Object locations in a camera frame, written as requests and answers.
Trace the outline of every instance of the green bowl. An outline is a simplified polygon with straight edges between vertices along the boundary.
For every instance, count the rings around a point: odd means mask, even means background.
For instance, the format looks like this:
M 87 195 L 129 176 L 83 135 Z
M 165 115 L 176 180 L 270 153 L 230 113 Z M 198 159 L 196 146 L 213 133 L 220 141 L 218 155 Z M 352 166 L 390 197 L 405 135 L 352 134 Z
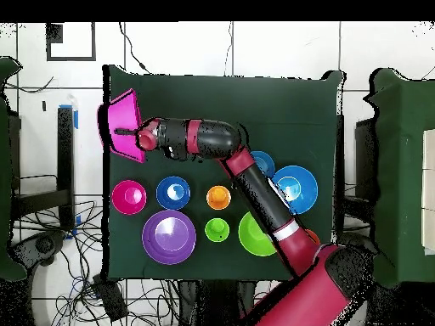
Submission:
M 250 212 L 241 218 L 239 240 L 247 251 L 256 256 L 270 256 L 276 252 L 268 235 L 258 226 Z
M 206 224 L 206 236 L 214 243 L 224 241 L 229 236 L 228 223 L 219 217 L 214 217 Z

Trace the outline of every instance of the plastic cup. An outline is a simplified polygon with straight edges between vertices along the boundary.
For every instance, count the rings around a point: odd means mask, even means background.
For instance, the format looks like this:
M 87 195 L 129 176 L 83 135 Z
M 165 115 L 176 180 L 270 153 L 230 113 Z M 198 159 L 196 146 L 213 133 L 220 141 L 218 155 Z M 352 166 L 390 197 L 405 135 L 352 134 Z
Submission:
M 310 171 L 301 166 L 286 166 L 279 169 L 272 181 L 285 194 L 285 200 L 292 213 L 307 212 L 317 200 L 317 181 Z
M 229 236 L 228 223 L 219 217 L 213 218 L 206 224 L 206 236 L 215 243 L 224 241 Z
M 155 192 L 157 202 L 168 210 L 179 210 L 185 207 L 190 199 L 190 187 L 181 177 L 165 177 L 157 185 Z
M 154 261 L 165 265 L 179 264 L 193 252 L 195 226 L 182 212 L 164 210 L 154 214 L 144 225 L 142 244 Z
M 115 209 L 121 214 L 133 215 L 144 208 L 146 192 L 140 183 L 123 180 L 114 187 L 111 200 Z
M 268 153 L 264 151 L 251 151 L 251 155 L 264 175 L 272 177 L 275 174 L 275 163 Z
M 320 245 L 320 239 L 319 236 L 316 235 L 316 233 L 313 230 L 310 230 L 309 228 L 306 230 L 309 236 L 313 239 L 314 243 Z
M 223 210 L 231 201 L 231 193 L 224 186 L 213 186 L 208 190 L 206 200 L 213 210 Z
M 276 252 L 269 236 L 262 231 L 250 212 L 240 221 L 239 240 L 242 246 L 255 256 L 270 256 Z

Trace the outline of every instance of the blue bowl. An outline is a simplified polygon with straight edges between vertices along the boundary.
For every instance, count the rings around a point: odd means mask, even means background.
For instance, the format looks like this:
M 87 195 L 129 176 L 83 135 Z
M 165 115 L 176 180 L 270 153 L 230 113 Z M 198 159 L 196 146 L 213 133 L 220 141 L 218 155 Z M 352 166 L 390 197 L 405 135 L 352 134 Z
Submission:
M 190 187 L 181 177 L 165 177 L 156 190 L 157 202 L 168 210 L 179 210 L 190 199 Z
M 292 213 L 303 214 L 310 210 L 319 194 L 313 174 L 300 166 L 283 167 L 272 181 L 284 192 Z
M 272 177 L 275 174 L 275 163 L 269 154 L 264 151 L 251 151 L 251 155 L 264 175 Z

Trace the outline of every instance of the light blue bowl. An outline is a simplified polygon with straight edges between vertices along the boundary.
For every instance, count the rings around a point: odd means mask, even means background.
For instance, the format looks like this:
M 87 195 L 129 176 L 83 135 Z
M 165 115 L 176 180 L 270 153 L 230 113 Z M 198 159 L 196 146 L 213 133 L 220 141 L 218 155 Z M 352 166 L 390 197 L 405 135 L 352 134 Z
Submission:
M 293 213 L 303 214 L 310 210 L 317 200 L 317 181 L 313 174 L 303 167 L 283 167 L 274 174 L 272 181 L 284 192 Z
M 251 155 L 264 175 L 272 177 L 275 174 L 275 163 L 269 154 L 264 151 L 251 151 Z

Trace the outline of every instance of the dark blue bowl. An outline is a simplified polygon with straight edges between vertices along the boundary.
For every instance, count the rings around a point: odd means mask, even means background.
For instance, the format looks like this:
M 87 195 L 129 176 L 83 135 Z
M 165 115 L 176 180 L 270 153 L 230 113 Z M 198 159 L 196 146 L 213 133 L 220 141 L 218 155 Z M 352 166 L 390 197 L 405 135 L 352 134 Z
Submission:
M 157 202 L 168 210 L 179 210 L 190 199 L 190 187 L 181 177 L 165 177 L 156 190 Z

